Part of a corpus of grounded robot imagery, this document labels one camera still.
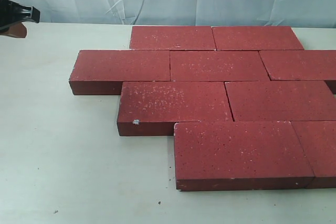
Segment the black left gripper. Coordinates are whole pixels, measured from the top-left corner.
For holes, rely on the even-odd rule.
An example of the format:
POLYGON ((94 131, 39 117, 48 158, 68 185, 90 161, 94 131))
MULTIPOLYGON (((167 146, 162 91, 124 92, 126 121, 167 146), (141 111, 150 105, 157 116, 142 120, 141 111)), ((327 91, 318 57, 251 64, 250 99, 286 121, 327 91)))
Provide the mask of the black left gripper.
POLYGON ((27 28, 23 22, 40 22, 40 11, 35 7, 23 6, 10 0, 1 0, 1 35, 25 38, 27 28))

